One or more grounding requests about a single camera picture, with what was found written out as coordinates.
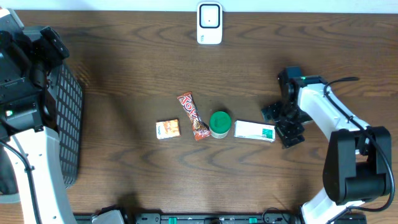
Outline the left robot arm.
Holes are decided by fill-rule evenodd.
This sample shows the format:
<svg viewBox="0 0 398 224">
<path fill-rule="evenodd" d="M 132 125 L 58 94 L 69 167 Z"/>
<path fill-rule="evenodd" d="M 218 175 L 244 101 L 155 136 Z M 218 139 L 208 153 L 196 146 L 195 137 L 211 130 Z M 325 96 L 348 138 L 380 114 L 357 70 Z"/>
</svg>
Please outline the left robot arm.
<svg viewBox="0 0 398 224">
<path fill-rule="evenodd" d="M 51 27 L 1 9 L 1 202 L 26 223 L 75 223 L 67 188 L 80 155 L 83 89 Z"/>
</svg>

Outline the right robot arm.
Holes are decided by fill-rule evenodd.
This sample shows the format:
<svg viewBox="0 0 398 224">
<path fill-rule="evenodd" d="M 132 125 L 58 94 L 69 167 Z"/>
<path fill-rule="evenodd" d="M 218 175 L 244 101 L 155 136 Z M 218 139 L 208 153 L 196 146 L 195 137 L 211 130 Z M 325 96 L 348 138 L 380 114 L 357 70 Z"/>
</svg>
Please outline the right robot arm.
<svg viewBox="0 0 398 224">
<path fill-rule="evenodd" d="M 280 215 L 282 223 L 366 223 L 361 213 L 367 202 L 386 196 L 393 203 L 396 185 L 392 171 L 392 139 L 383 126 L 372 127 L 352 113 L 333 93 L 332 82 L 304 76 L 300 67 L 286 67 L 277 76 L 282 99 L 262 110 L 273 121 L 284 147 L 304 142 L 304 124 L 313 121 L 328 140 L 323 188 L 300 207 L 298 214 L 269 208 L 262 214 Z"/>
</svg>

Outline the small orange snack box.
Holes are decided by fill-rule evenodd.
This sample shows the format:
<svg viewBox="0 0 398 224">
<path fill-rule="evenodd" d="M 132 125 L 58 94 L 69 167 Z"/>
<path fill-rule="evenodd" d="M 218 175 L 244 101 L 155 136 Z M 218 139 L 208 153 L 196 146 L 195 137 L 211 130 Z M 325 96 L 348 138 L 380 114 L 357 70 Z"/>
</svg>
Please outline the small orange snack box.
<svg viewBox="0 0 398 224">
<path fill-rule="evenodd" d="M 157 139 L 168 139 L 180 136 L 180 128 L 177 119 L 156 122 L 155 128 Z"/>
</svg>

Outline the white barcode scanner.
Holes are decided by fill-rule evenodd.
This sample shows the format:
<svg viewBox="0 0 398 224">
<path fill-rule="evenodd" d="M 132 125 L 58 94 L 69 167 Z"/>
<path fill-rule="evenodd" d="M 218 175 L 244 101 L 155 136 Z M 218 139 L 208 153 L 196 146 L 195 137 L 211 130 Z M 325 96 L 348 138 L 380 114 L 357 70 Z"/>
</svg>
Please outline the white barcode scanner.
<svg viewBox="0 0 398 224">
<path fill-rule="evenodd" d="M 197 42 L 218 45 L 223 37 L 223 7 L 218 2 L 200 2 L 197 6 Z"/>
</svg>

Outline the red Top chocolate bar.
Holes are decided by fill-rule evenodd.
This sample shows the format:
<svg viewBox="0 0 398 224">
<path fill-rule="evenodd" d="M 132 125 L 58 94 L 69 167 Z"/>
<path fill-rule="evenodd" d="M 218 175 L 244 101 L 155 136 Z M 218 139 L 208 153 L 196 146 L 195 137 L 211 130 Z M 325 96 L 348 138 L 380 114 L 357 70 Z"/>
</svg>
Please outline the red Top chocolate bar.
<svg viewBox="0 0 398 224">
<path fill-rule="evenodd" d="M 198 114 L 196 104 L 193 100 L 192 92 L 188 91 L 178 96 L 177 99 L 192 123 L 192 130 L 195 140 L 199 141 L 210 136 L 210 130 L 201 120 L 201 117 Z"/>
</svg>

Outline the white green carton box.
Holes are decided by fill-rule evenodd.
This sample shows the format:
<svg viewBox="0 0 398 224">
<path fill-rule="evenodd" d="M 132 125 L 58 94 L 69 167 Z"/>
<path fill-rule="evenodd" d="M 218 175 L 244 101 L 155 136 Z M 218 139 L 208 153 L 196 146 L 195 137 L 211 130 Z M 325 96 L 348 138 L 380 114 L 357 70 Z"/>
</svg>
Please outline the white green carton box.
<svg viewBox="0 0 398 224">
<path fill-rule="evenodd" d="M 275 141 L 275 126 L 237 120 L 234 124 L 234 136 L 237 138 Z"/>
</svg>

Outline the green lid jar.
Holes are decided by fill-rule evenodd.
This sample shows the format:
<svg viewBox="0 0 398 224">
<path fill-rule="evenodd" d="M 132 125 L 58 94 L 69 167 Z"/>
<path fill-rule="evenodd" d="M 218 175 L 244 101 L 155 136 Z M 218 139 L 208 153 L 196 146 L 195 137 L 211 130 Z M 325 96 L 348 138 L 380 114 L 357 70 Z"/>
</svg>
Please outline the green lid jar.
<svg viewBox="0 0 398 224">
<path fill-rule="evenodd" d="M 231 129 L 232 119 L 230 115 L 224 111 L 217 111 L 210 117 L 210 133 L 216 139 L 225 138 Z"/>
</svg>

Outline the grey plastic basket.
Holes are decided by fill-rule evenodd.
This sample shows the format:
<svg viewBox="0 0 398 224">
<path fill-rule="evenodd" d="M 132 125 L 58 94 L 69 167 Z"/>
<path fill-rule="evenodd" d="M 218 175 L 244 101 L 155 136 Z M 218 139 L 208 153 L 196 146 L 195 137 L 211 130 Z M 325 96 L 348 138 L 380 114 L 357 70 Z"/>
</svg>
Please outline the grey plastic basket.
<svg viewBox="0 0 398 224">
<path fill-rule="evenodd" d="M 60 140 L 60 167 L 66 188 L 78 177 L 83 89 L 65 59 L 69 51 L 51 27 L 28 27 L 24 34 L 32 41 L 34 84 L 42 89 L 42 121 L 54 129 Z"/>
</svg>

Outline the black mounting rail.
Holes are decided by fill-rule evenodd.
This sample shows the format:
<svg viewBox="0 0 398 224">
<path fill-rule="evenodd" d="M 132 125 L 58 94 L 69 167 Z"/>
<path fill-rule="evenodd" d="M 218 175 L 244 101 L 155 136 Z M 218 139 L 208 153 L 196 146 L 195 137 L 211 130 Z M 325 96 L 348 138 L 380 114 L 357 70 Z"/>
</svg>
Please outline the black mounting rail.
<svg viewBox="0 0 398 224">
<path fill-rule="evenodd" d="M 303 224 L 298 215 L 267 212 L 265 215 L 162 215 L 159 213 L 140 213 L 134 216 L 125 215 L 126 223 L 135 224 Z"/>
</svg>

